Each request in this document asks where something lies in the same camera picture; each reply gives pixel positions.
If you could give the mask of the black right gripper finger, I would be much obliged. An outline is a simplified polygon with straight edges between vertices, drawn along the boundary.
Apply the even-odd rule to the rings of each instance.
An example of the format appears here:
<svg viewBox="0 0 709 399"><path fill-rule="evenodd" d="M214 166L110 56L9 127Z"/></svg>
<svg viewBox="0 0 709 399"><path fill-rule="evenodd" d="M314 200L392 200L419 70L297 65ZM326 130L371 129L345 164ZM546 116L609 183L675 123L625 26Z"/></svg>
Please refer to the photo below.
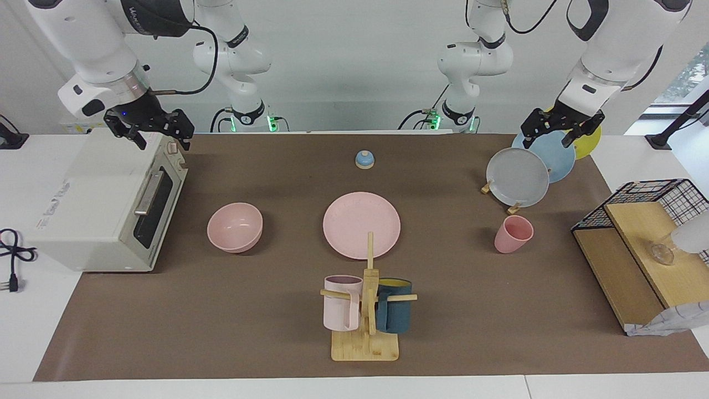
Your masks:
<svg viewBox="0 0 709 399"><path fill-rule="evenodd" d="M166 114L166 135L176 139L185 151L189 151L194 126L183 110Z"/></svg>
<svg viewBox="0 0 709 399"><path fill-rule="evenodd" d="M111 130L116 138L125 138L134 143L141 151L144 151L147 146L145 138L140 134L138 125L126 126L124 122L117 116L117 113L111 110L104 114L104 123Z"/></svg>

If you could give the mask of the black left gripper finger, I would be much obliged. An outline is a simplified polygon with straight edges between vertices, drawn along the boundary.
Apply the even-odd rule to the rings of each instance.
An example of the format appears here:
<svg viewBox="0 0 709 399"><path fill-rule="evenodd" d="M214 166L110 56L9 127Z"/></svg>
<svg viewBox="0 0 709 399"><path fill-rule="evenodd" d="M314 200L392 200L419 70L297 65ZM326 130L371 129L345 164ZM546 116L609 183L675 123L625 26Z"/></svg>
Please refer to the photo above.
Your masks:
<svg viewBox="0 0 709 399"><path fill-rule="evenodd" d="M529 149L540 137L549 132L547 112L540 108L534 109L521 124L522 146Z"/></svg>
<svg viewBox="0 0 709 399"><path fill-rule="evenodd" d="M574 131L566 131L562 139L562 146L570 147L596 147L602 134L601 124L605 119L603 110L599 110L582 127Z"/></svg>

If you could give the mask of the pink bowl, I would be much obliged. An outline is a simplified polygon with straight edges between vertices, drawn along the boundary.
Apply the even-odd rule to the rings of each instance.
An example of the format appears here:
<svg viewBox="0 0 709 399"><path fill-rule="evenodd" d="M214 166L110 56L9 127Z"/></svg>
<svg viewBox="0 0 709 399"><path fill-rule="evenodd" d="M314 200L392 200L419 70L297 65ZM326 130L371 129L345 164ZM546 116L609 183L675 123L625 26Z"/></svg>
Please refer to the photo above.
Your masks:
<svg viewBox="0 0 709 399"><path fill-rule="evenodd" d="M226 204L210 218L208 240L227 253L243 253L255 247L263 235L263 214L249 203Z"/></svg>

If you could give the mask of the pink cup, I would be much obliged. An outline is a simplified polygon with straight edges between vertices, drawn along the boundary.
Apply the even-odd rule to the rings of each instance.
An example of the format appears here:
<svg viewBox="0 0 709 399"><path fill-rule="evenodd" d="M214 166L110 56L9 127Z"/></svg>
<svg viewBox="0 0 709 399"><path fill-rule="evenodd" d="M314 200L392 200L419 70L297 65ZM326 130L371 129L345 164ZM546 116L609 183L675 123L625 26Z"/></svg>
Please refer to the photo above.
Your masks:
<svg viewBox="0 0 709 399"><path fill-rule="evenodd" d="M532 223L518 215L504 219L494 239L494 247L499 253L516 252L534 237Z"/></svg>

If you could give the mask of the yellow plate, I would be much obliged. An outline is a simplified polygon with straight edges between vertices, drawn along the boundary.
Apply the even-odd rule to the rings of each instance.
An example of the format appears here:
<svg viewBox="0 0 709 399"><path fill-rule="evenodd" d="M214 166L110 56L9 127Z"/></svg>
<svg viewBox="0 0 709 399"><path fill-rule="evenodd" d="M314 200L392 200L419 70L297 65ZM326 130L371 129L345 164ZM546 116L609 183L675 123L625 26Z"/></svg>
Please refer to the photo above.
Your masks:
<svg viewBox="0 0 709 399"><path fill-rule="evenodd" d="M549 153L564 161L587 157L598 146L602 134L601 124L605 119L602 111L592 116L583 115L563 105L543 111L549 136Z"/></svg>

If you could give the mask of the grey plate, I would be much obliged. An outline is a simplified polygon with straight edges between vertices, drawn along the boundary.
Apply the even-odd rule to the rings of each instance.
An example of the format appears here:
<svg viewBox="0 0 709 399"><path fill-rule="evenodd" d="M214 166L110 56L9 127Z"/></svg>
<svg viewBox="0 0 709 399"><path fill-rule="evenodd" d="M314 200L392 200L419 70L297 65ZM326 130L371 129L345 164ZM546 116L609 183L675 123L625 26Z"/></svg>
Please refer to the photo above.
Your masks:
<svg viewBox="0 0 709 399"><path fill-rule="evenodd" d="M530 207L548 192L548 169L534 152L507 147L489 159L486 188L509 207Z"/></svg>

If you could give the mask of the white toaster oven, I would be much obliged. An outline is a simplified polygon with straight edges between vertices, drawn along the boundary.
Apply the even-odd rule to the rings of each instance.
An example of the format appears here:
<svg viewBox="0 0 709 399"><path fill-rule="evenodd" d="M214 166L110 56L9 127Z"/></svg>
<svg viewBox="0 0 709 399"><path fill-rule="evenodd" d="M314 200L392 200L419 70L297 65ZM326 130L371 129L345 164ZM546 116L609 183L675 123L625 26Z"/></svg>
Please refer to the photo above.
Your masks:
<svg viewBox="0 0 709 399"><path fill-rule="evenodd" d="M88 134L25 239L71 270L152 271L188 169L175 139L142 137L144 149L107 128Z"/></svg>

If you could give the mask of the wooden plate rack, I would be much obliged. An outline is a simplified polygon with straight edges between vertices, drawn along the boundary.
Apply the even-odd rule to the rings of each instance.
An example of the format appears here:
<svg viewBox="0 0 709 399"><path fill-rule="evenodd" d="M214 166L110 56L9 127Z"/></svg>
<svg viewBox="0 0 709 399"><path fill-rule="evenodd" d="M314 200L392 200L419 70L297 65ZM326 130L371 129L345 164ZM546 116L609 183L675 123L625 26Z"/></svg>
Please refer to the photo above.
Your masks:
<svg viewBox="0 0 709 399"><path fill-rule="evenodd" d="M488 195L489 193L491 193L493 182L494 180L488 180L487 183L480 189L481 194ZM521 203L515 202L512 206L509 206L509 208L507 208L506 213L509 215L514 215L519 211L520 208Z"/></svg>

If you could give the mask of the black desk clamp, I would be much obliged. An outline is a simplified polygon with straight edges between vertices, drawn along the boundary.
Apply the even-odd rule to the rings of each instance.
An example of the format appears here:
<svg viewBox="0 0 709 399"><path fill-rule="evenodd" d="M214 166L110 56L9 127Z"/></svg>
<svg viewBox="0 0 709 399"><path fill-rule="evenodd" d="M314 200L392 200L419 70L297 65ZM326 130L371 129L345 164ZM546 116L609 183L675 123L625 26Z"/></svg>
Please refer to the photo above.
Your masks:
<svg viewBox="0 0 709 399"><path fill-rule="evenodd" d="M28 141L30 134L20 132L10 119L0 113L0 150L15 150Z"/></svg>

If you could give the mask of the clear glass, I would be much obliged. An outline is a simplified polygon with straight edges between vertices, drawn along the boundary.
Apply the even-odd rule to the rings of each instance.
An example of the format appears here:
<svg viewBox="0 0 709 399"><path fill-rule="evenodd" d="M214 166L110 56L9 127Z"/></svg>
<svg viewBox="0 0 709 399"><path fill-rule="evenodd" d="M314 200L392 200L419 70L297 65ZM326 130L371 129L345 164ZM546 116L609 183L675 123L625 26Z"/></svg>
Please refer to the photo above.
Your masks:
<svg viewBox="0 0 709 399"><path fill-rule="evenodd" d="M656 262L670 266L674 265L679 248L672 238L672 233L667 233L649 242L648 252Z"/></svg>

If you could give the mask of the white translucent bottle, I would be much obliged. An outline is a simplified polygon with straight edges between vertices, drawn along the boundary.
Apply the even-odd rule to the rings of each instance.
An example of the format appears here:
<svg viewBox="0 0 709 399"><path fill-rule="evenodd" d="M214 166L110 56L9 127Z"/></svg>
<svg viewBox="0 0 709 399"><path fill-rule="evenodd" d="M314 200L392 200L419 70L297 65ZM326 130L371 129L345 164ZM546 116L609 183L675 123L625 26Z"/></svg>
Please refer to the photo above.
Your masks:
<svg viewBox="0 0 709 399"><path fill-rule="evenodd" d="M709 249L709 211L702 212L670 233L673 244L686 253Z"/></svg>

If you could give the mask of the pink plate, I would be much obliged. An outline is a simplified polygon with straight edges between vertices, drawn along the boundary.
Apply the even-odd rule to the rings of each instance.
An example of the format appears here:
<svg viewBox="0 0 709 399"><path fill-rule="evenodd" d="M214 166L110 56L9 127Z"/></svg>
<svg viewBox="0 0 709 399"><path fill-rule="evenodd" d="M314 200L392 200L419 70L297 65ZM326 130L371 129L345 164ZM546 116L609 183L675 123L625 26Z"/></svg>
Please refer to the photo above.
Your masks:
<svg viewBox="0 0 709 399"><path fill-rule="evenodd" d="M372 192L351 192L330 204L322 219L322 231L335 252L366 260L369 233L374 233L373 257L385 255L399 240L401 219L392 203Z"/></svg>

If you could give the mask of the white checked cloth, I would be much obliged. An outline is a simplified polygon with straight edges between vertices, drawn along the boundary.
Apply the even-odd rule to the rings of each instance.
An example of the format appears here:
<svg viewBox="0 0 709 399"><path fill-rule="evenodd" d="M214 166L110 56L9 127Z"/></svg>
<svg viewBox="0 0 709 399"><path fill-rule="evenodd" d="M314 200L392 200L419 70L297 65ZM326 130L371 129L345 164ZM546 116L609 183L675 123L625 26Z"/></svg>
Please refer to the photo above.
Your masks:
<svg viewBox="0 0 709 399"><path fill-rule="evenodd" d="M672 306L649 323L624 324L627 336L668 336L709 325L709 300Z"/></svg>

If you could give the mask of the dark teal mug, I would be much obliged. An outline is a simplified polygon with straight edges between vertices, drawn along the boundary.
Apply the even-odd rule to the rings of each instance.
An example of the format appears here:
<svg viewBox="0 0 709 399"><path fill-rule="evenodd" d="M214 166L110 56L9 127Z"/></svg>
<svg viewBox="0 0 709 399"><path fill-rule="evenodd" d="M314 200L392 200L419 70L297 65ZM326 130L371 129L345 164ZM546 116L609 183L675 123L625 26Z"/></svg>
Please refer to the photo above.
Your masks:
<svg viewBox="0 0 709 399"><path fill-rule="evenodd" d="M376 328L382 333L402 334L410 328L410 301L392 301L396 295L408 295L413 291L410 280L380 278L375 302Z"/></svg>

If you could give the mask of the wooden mug tree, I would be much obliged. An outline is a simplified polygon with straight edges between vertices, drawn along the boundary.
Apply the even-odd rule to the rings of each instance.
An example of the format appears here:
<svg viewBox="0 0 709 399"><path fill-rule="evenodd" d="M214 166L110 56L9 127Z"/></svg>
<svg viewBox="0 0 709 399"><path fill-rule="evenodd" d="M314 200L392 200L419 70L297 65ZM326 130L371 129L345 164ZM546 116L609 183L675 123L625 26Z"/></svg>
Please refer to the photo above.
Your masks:
<svg viewBox="0 0 709 399"><path fill-rule="evenodd" d="M395 361L399 359L398 334L376 327L375 306L380 302L379 270L374 267L374 232L368 233L367 267L361 291L322 288L325 298L347 301L345 331L332 331L330 357L333 361Z"/></svg>

